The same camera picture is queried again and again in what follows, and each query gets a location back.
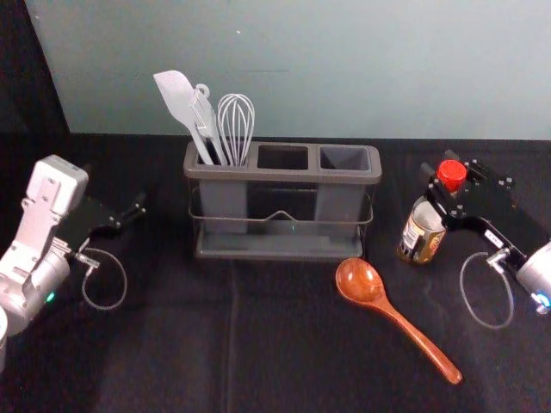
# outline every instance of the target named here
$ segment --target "utensil holder compartment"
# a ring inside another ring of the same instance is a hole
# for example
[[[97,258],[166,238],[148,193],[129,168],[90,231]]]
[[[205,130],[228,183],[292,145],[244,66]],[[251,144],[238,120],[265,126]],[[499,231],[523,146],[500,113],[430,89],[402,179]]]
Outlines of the utensil holder compartment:
[[[244,166],[205,165],[188,145],[189,215],[202,257],[361,256],[381,180],[372,146],[253,141]]]

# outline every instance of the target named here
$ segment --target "light blue wall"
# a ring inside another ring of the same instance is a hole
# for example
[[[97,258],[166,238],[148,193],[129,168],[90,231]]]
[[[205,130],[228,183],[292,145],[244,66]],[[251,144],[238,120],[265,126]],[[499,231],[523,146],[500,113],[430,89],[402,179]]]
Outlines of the light blue wall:
[[[551,139],[548,0],[27,4],[73,132],[183,133],[176,69],[247,94],[257,136]]]

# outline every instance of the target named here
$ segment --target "white spatula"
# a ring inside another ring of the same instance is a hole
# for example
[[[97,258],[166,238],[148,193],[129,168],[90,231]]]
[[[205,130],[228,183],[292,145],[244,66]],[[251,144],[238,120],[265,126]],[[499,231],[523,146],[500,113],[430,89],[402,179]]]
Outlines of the white spatula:
[[[189,106],[195,93],[189,80],[179,71],[163,71],[153,75],[153,78],[170,114],[189,129],[203,163],[213,165],[213,159],[208,154],[207,147],[197,131],[194,111]]]

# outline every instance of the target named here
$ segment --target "black tablecloth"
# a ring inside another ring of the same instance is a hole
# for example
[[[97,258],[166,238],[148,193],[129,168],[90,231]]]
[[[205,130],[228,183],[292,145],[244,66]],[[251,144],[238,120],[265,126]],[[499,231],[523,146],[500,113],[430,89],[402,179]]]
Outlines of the black tablecloth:
[[[78,135],[37,144],[7,136],[1,249],[15,234],[32,166],[48,153],[91,163],[88,193],[117,210],[144,186],[154,190],[145,219],[96,244],[127,270],[125,304],[91,310],[80,295],[82,271],[74,271],[34,324],[9,340],[0,410],[551,411],[551,320],[535,314],[516,283],[515,317],[505,330],[480,327],[461,300],[461,264],[486,244],[449,234],[423,267],[394,252],[422,191],[419,165],[436,163],[448,147],[514,176],[519,203],[551,229],[551,145],[365,142],[380,149],[383,165],[369,260],[394,306],[461,369],[461,384],[447,384],[386,319],[341,299],[337,264],[194,259],[185,139]],[[499,278],[477,265],[466,280],[472,303],[490,321],[506,317]]]

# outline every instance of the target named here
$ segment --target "wire whisk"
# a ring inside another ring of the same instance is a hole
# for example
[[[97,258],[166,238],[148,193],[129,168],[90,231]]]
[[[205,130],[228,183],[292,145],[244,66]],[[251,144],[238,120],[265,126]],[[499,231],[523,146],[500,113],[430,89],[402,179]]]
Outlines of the wire whisk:
[[[230,165],[244,165],[255,128],[251,99],[236,93],[223,96],[218,102],[218,128]]]

